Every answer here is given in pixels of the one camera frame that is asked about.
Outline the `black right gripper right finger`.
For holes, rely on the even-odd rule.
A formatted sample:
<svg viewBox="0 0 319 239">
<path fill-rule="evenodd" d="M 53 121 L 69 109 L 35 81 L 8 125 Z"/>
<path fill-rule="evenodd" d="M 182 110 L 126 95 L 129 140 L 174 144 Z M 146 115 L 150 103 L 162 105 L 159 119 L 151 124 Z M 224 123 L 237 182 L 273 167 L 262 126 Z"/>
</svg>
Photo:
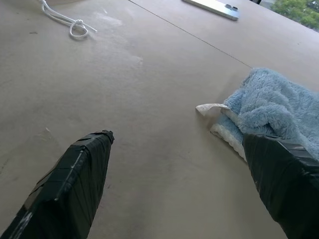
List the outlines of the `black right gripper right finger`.
<svg viewBox="0 0 319 239">
<path fill-rule="evenodd" d="M 288 239 L 319 239 L 319 161 L 300 144 L 245 134 L 243 148 L 260 199 Z"/>
</svg>

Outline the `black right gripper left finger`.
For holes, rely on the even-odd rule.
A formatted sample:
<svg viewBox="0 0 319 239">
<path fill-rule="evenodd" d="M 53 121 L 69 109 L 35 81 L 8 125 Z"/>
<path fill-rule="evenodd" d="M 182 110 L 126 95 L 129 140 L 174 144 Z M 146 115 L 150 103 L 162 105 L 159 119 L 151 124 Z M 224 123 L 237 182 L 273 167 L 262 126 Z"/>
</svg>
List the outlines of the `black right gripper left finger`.
<svg viewBox="0 0 319 239">
<path fill-rule="evenodd" d="M 33 188 L 0 239 L 87 239 L 99 207 L 112 131 L 71 144 Z"/>
</svg>

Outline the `light blue fluffy towel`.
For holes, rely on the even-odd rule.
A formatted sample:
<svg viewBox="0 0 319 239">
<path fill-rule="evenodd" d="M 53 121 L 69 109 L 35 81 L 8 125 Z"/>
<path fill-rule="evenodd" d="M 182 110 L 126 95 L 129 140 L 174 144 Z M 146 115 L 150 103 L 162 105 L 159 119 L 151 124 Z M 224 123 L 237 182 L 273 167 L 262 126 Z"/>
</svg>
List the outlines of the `light blue fluffy towel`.
<svg viewBox="0 0 319 239">
<path fill-rule="evenodd" d="M 263 134 L 300 144 L 319 161 L 319 92 L 273 70 L 254 68 L 222 104 L 202 104 L 195 109 L 206 117 L 213 108 L 219 108 L 220 115 L 210 132 L 243 159 L 244 134 Z"/>
</svg>

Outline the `light blue smartphone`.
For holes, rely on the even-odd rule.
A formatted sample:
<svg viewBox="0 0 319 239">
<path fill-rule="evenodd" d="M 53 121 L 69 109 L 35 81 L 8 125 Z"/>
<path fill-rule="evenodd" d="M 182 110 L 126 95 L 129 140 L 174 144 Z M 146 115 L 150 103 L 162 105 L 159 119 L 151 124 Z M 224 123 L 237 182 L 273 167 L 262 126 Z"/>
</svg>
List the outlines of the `light blue smartphone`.
<svg viewBox="0 0 319 239">
<path fill-rule="evenodd" d="M 219 16 L 228 18 L 233 21 L 239 19 L 239 10 L 237 7 L 222 3 L 218 0 L 182 0 L 186 3 L 199 7 L 201 9 L 207 10 Z"/>
</svg>

